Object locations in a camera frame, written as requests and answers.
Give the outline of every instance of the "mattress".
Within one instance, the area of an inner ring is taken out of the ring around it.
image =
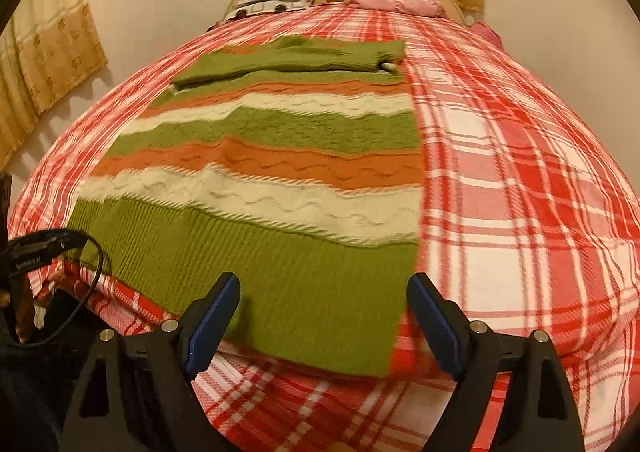
[[[453,21],[343,4],[218,26],[141,69],[53,145],[12,212],[12,237],[64,226],[75,193],[127,123],[199,55],[281,35],[406,42],[424,145],[416,270],[470,319],[548,331],[574,391],[588,450],[604,450],[638,404],[640,206],[575,113],[516,61]],[[92,272],[66,265],[81,296]],[[60,263],[31,276],[44,294]],[[90,307],[122,334],[171,316],[106,276]],[[412,317],[399,321],[388,378],[344,378],[224,342],[193,388],[243,450],[421,450],[454,384]],[[498,379],[475,450],[487,450],[506,393]]]

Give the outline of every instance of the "wire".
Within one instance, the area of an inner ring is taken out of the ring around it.
[[[95,246],[95,249],[98,250],[98,266],[95,269],[95,276],[94,276],[94,279],[92,280],[91,284],[89,285],[89,290],[86,292],[86,295],[80,301],[80,303],[76,306],[76,308],[71,312],[71,315],[69,315],[66,318],[66,320],[62,324],[60,324],[60,327],[58,329],[53,331],[53,333],[50,334],[45,339],[42,339],[39,342],[32,342],[32,343],[27,343],[27,344],[19,344],[19,343],[16,343],[16,342],[4,342],[4,344],[6,344],[6,345],[8,345],[10,347],[19,348],[19,349],[35,349],[35,348],[39,348],[39,347],[45,346],[46,344],[49,344],[52,340],[55,340],[56,338],[58,338],[58,336],[60,336],[60,333],[62,333],[62,331],[64,331],[69,326],[69,324],[71,324],[71,322],[74,319],[74,317],[78,314],[78,312],[89,301],[89,297],[91,297],[91,294],[94,292],[95,287],[98,285],[98,281],[100,280],[100,276],[102,275],[102,265],[104,264],[104,252],[102,250],[102,247],[100,246],[98,241],[96,241],[89,234],[85,234],[83,232],[79,232],[78,230],[67,230],[67,231],[68,232],[75,232],[76,234],[81,234],[88,241],[91,241],[93,243],[93,245]]]

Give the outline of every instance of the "knitted garment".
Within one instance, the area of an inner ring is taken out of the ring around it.
[[[422,151],[402,42],[284,37],[177,74],[82,183],[68,223],[171,312],[240,279],[226,334],[385,376],[414,271]],[[95,266],[95,251],[72,256]]]

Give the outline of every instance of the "metal screw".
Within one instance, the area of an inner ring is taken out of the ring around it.
[[[471,327],[471,330],[478,335],[486,333],[486,331],[489,329],[487,324],[485,324],[481,320],[474,320],[471,324],[469,324],[469,327]]]
[[[546,334],[542,329],[533,331],[533,337],[541,344],[544,344],[545,342],[549,342],[549,335]]]
[[[116,331],[114,331],[113,329],[109,328],[109,329],[103,329],[100,332],[100,340],[102,340],[103,342],[108,342],[109,340],[111,340],[116,334]]]
[[[162,322],[160,329],[165,333],[173,333],[175,330],[178,329],[178,321],[172,318],[169,318],[169,320],[165,320],[164,322]]]

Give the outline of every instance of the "white wall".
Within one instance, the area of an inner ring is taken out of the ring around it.
[[[14,194],[51,143],[112,86],[220,18],[230,0],[90,0],[110,63],[40,122],[8,169]],[[640,190],[640,24],[626,0],[487,0],[517,60],[580,114]]]

